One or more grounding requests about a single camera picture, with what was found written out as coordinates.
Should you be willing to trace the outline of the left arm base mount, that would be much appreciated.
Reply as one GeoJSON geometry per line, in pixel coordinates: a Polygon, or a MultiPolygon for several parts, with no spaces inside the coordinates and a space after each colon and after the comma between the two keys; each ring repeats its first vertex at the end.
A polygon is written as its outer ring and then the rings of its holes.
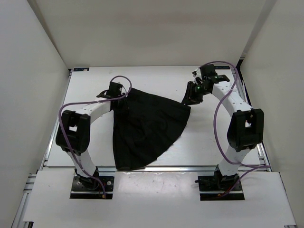
{"type": "Polygon", "coordinates": [[[94,173],[99,181],[88,177],[82,177],[74,174],[71,185],[70,198],[71,199],[90,199],[90,200],[112,200],[114,192],[114,176],[97,175],[94,173]]]}

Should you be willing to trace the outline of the blue corner label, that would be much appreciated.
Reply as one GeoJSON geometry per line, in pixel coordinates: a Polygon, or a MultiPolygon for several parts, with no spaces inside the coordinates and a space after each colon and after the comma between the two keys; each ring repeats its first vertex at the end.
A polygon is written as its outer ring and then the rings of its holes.
{"type": "Polygon", "coordinates": [[[75,67],[73,69],[74,72],[87,72],[89,71],[89,68],[88,67],[75,67]]]}
{"type": "Polygon", "coordinates": [[[230,70],[229,66],[215,66],[216,70],[230,70]]]}

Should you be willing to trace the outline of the left blue corner label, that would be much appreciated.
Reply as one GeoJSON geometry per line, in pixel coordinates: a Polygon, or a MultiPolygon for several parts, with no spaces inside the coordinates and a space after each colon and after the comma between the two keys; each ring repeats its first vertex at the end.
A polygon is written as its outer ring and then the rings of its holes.
{"type": "Polygon", "coordinates": [[[75,67],[73,69],[74,72],[87,72],[89,71],[89,68],[88,67],[75,67]]]}

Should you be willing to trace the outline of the left aluminium frame rail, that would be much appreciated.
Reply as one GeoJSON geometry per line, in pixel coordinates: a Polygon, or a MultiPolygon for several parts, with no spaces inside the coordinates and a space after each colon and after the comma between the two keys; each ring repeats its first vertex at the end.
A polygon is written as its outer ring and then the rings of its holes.
{"type": "Polygon", "coordinates": [[[29,203],[31,192],[34,187],[36,176],[36,174],[30,174],[27,178],[19,207],[11,225],[12,228],[32,228],[34,225],[33,221],[24,221],[24,216],[29,203]]]}

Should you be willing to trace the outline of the black pleated skirt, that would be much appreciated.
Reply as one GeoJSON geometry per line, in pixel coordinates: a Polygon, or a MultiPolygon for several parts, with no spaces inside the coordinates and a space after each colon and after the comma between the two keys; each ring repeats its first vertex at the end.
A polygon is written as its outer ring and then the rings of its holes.
{"type": "Polygon", "coordinates": [[[157,160],[183,133],[191,108],[133,88],[114,110],[113,154],[118,170],[136,170],[157,160]]]}

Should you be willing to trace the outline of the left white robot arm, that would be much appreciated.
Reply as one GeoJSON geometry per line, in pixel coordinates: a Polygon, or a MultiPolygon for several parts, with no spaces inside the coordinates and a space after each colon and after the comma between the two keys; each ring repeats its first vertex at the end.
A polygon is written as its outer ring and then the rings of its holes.
{"type": "Polygon", "coordinates": [[[95,190],[100,183],[88,152],[91,124],[112,110],[123,109],[125,104],[125,98],[98,98],[91,102],[68,103],[59,109],[56,145],[72,159],[77,175],[84,177],[83,184],[89,190],[95,190]]]}

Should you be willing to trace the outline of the right blue corner label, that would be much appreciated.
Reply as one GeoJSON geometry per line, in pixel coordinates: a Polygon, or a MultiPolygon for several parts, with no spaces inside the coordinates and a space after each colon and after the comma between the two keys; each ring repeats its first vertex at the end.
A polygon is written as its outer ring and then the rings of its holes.
{"type": "Polygon", "coordinates": [[[229,66],[215,66],[216,70],[230,70],[229,66]]]}

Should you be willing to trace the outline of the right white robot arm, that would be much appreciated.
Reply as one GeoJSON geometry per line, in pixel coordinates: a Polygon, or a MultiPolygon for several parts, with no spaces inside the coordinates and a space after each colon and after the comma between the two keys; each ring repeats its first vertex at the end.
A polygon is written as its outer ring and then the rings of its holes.
{"type": "Polygon", "coordinates": [[[221,105],[231,117],[227,131],[228,148],[222,153],[223,160],[218,164],[220,174],[213,178],[214,186],[224,190],[231,183],[230,176],[237,174],[246,155],[262,142],[264,112],[247,104],[225,75],[207,77],[198,83],[189,81],[182,103],[197,105],[203,101],[204,95],[209,94],[219,100],[213,117],[214,134],[217,134],[216,116],[221,105]]]}

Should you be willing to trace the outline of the front aluminium rail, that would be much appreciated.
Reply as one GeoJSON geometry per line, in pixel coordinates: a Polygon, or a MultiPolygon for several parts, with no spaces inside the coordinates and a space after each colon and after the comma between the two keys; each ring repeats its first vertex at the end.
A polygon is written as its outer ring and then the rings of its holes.
{"type": "Polygon", "coordinates": [[[173,171],[173,172],[183,172],[183,171],[194,171],[194,172],[213,172],[216,166],[148,166],[141,169],[135,170],[118,170],[114,166],[98,166],[100,172],[115,172],[115,171],[145,171],[145,172],[162,172],[162,171],[173,171]]]}

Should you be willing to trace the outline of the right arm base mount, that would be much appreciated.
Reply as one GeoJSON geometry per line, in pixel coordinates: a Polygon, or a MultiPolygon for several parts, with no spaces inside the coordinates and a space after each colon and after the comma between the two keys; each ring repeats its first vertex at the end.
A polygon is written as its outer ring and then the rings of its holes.
{"type": "Polygon", "coordinates": [[[194,181],[199,186],[200,201],[245,200],[238,174],[223,176],[215,170],[211,176],[198,176],[194,181]]]}

